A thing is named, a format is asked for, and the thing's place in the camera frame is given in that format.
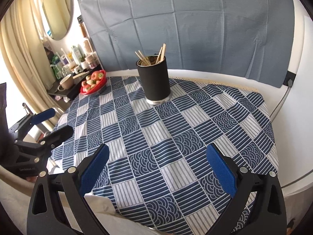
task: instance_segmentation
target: blue and white patterned tablecloth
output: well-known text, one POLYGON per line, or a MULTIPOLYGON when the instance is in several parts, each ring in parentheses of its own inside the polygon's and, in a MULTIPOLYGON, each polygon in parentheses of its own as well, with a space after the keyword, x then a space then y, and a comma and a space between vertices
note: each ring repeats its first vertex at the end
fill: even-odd
POLYGON ((171 101, 159 106, 145 101, 139 77, 111 77, 100 95, 79 95, 55 128, 68 124, 75 133, 52 158, 66 170, 104 142, 110 159, 95 195, 143 225, 202 235, 230 199, 206 160, 206 146, 215 142, 255 173, 277 172, 272 125, 259 93, 178 79, 170 85, 171 101))

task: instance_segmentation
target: mirror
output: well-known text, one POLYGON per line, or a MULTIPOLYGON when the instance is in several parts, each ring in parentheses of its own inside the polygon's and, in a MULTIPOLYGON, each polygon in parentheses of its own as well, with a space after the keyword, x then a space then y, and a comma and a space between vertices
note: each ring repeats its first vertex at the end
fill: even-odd
POLYGON ((72 0, 43 0, 42 8, 46 33, 56 41, 63 39, 72 19, 72 0))

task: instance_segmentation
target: gray fabric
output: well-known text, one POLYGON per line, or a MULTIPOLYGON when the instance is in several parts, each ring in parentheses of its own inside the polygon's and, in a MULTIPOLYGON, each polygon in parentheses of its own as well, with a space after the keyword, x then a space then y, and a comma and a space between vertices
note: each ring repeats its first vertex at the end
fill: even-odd
POLYGON ((230 74, 281 87, 294 35, 293 0, 78 0, 107 71, 166 43, 169 69, 230 74))

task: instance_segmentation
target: blue gripper pad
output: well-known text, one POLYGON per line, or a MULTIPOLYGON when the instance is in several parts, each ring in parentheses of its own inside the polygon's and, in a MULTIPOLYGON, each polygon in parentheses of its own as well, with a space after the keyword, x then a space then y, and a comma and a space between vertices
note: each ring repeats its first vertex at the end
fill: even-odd
POLYGON ((213 145, 207 147, 207 160, 224 192, 233 198, 237 191, 236 178, 213 145))
POLYGON ((79 195, 84 196, 86 193, 90 193, 98 177, 103 171, 110 156, 110 150, 107 145, 103 145, 96 157, 90 162, 89 166, 85 169, 84 173, 80 177, 79 195))
POLYGON ((37 125, 37 124, 40 124, 42 123, 43 121, 46 121, 52 117, 55 116, 55 110, 54 109, 48 109, 48 110, 45 110, 37 115, 34 115, 32 117, 32 120, 31 120, 31 124, 32 125, 37 125))

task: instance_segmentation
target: red bowl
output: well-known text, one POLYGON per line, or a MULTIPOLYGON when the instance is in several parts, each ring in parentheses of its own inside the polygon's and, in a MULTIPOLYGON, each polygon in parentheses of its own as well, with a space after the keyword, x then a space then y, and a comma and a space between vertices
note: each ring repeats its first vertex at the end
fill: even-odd
POLYGON ((100 80, 100 83, 98 85, 96 85, 93 89, 91 89, 90 91, 88 92, 84 92, 83 91, 83 87, 80 88, 80 93, 82 95, 91 95, 91 94, 94 94, 95 92, 99 91, 102 87, 105 86, 106 82, 107 82, 107 79, 106 79, 106 71, 104 70, 100 70, 103 74, 104 74, 104 77, 100 80))

